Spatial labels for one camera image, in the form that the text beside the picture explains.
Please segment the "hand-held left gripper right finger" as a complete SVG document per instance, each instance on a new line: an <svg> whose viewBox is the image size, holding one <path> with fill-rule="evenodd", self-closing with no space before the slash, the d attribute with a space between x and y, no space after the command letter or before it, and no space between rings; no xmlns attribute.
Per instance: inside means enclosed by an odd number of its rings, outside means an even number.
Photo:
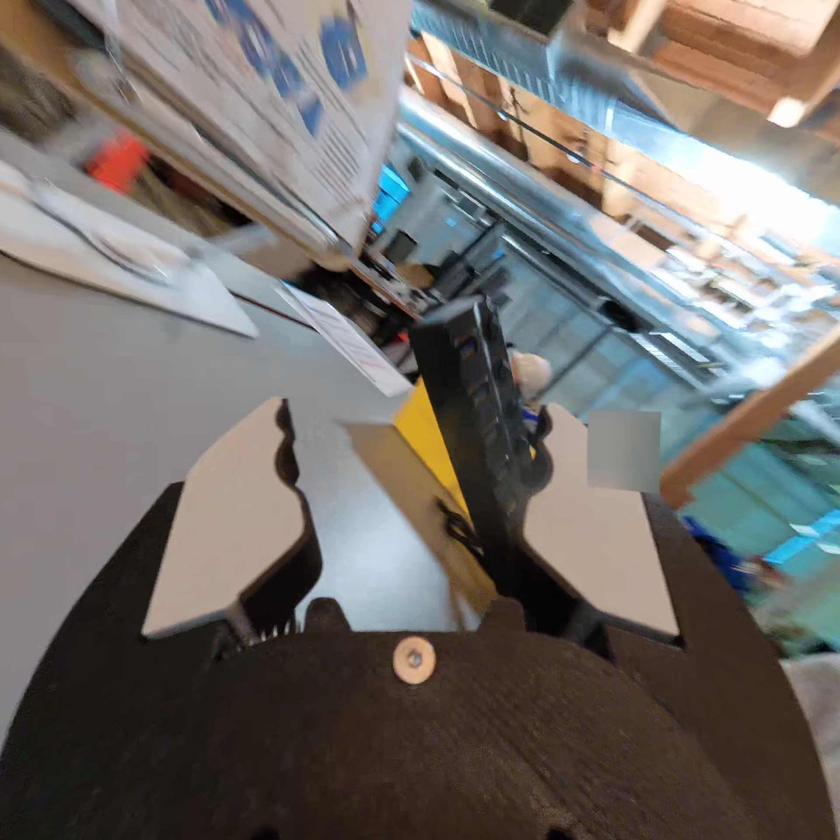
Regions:
<svg viewBox="0 0 840 840"><path fill-rule="evenodd" d="M555 403L544 415L539 453L549 476L526 504L525 547L596 622L675 642L678 619L644 495L590 486L587 426Z"/></svg>

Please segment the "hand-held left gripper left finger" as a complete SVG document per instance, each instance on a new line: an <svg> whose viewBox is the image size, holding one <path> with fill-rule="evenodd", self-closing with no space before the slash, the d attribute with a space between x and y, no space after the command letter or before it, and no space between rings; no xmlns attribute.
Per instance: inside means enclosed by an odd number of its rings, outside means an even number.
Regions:
<svg viewBox="0 0 840 840"><path fill-rule="evenodd" d="M226 623L242 644L294 626L322 555L298 487L288 400L260 404L189 470L142 634L161 639Z"/></svg>

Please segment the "black usb hub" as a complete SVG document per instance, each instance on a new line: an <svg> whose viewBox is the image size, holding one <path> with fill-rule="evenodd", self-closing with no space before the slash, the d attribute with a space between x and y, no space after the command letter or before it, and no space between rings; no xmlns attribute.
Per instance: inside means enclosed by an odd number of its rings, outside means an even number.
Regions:
<svg viewBox="0 0 840 840"><path fill-rule="evenodd" d="M452 300L416 322L409 340L478 538L481 567L500 595L520 597L532 457L497 309L483 296Z"/></svg>

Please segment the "yellow plastic bin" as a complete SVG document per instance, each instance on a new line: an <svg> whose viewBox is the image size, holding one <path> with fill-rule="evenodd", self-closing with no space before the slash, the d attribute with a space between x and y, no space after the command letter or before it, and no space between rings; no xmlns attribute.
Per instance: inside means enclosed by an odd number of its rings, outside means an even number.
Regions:
<svg viewBox="0 0 840 840"><path fill-rule="evenodd" d="M395 523L373 520L377 565L388 584L384 626L434 632L477 629L497 599L424 385L419 382L387 423L348 423L362 466L384 493Z"/></svg>

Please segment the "wooden beam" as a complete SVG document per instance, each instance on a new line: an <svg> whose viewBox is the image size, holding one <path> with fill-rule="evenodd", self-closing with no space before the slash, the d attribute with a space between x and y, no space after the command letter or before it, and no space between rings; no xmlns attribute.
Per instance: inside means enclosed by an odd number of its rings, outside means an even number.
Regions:
<svg viewBox="0 0 840 840"><path fill-rule="evenodd" d="M839 370L839 327L814 342L781 379L758 390L699 435L662 468L659 495L673 509L692 501L691 489L758 441L791 407L803 402Z"/></svg>

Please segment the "small white paper sheet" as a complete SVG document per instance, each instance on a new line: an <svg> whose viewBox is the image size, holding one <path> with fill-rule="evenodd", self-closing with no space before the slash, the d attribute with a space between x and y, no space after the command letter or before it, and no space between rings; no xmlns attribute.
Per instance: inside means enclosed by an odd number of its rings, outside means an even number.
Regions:
<svg viewBox="0 0 840 840"><path fill-rule="evenodd" d="M276 282L276 292L384 396L403 396L413 389L394 363L332 304L284 280Z"/></svg>

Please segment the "large white paper sheet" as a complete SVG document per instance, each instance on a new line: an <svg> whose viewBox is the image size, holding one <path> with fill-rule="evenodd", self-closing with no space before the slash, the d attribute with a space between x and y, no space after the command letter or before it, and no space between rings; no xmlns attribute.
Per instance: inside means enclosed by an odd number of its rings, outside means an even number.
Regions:
<svg viewBox="0 0 840 840"><path fill-rule="evenodd" d="M20 264L249 339L258 330L201 256L1 163L1 252Z"/></svg>

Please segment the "orange traffic cone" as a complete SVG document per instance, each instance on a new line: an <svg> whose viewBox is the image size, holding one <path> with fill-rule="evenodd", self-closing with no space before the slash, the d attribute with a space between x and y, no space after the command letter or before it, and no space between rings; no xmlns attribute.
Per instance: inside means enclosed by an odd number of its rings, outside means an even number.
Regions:
<svg viewBox="0 0 840 840"><path fill-rule="evenodd" d="M94 181L120 194L130 194L151 151L133 134L120 130L103 141L82 170Z"/></svg>

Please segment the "white printed cardboard box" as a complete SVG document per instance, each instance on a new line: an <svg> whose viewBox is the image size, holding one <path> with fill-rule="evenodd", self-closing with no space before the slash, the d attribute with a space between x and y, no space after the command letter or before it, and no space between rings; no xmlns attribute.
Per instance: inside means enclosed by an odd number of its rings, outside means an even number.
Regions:
<svg viewBox="0 0 840 840"><path fill-rule="evenodd" d="M329 270L361 252L411 2L71 1L81 84Z"/></svg>

